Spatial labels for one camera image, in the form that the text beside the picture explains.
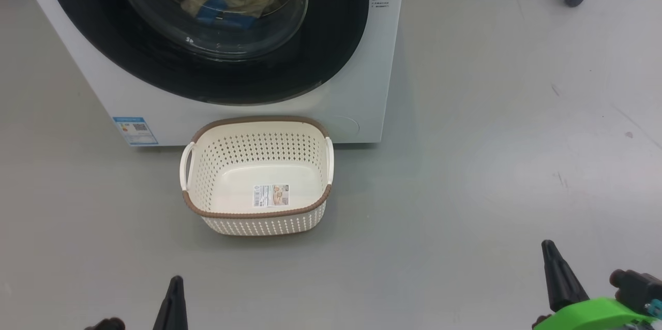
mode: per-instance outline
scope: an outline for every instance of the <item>blue and white sticker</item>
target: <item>blue and white sticker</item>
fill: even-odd
[[[113,120],[129,145],[158,145],[156,137],[139,116],[114,116]]]

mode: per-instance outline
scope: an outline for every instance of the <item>floor scratch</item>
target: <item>floor scratch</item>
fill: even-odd
[[[554,93],[556,94],[556,96],[558,96],[558,97],[561,96],[561,94],[559,93],[559,90],[556,89],[556,86],[554,85],[554,83],[551,84],[551,90],[554,91]]]
[[[651,137],[651,135],[649,135],[648,132],[646,132],[646,131],[645,131],[645,130],[639,125],[639,123],[636,123],[636,122],[634,121],[634,119],[630,118],[629,115],[627,115],[624,111],[622,111],[621,109],[619,109],[619,107],[615,106],[614,104],[612,104],[612,108],[614,108],[614,110],[616,110],[617,112],[619,112],[620,115],[623,116],[623,118],[625,118],[626,120],[629,120],[630,123],[632,123],[633,125],[635,125],[635,127],[637,127],[639,130],[641,130],[641,133],[643,134],[643,136],[646,136],[646,138],[648,138],[648,140],[650,140],[650,142],[652,142],[653,145],[657,146],[657,148],[658,148],[659,150],[662,151],[662,145],[660,145],[659,142],[655,141],[655,139],[653,139],[653,138]]]

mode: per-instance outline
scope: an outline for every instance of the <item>brown basket rim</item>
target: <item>brown basket rim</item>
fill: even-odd
[[[324,135],[324,137],[329,136],[328,131],[324,128],[324,126],[321,125],[321,123],[315,121],[314,119],[306,118],[305,116],[244,116],[241,118],[222,119],[220,121],[209,123],[205,127],[199,129],[198,132],[196,132],[195,135],[193,135],[191,141],[198,142],[200,137],[203,136],[205,132],[208,132],[208,130],[211,130],[218,126],[234,125],[236,123],[253,123],[253,122],[307,123],[308,125],[315,126],[315,128],[317,128]],[[312,205],[300,209],[292,209],[281,212],[268,212],[262,214],[225,214],[220,212],[206,212],[199,209],[191,201],[191,196],[189,196],[189,192],[186,190],[182,191],[182,194],[184,195],[184,201],[192,212],[202,217],[210,217],[213,219],[265,219],[269,217],[281,217],[281,216],[305,214],[307,212],[311,212],[314,209],[317,209],[317,207],[320,207],[322,203],[326,201],[330,193],[331,193],[331,184],[328,184],[326,186],[326,189],[324,189],[324,193],[322,193],[322,196],[317,201],[315,201]]]

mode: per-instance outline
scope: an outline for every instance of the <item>white plastic basket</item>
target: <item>white plastic basket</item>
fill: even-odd
[[[218,233],[284,235],[322,219],[333,171],[333,144],[317,121],[256,116],[199,130],[182,153],[179,182],[189,208]]]

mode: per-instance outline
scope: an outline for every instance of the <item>washing machine door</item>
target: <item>washing machine door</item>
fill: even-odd
[[[117,65],[209,103],[265,104],[319,87],[354,53],[369,0],[59,0]]]

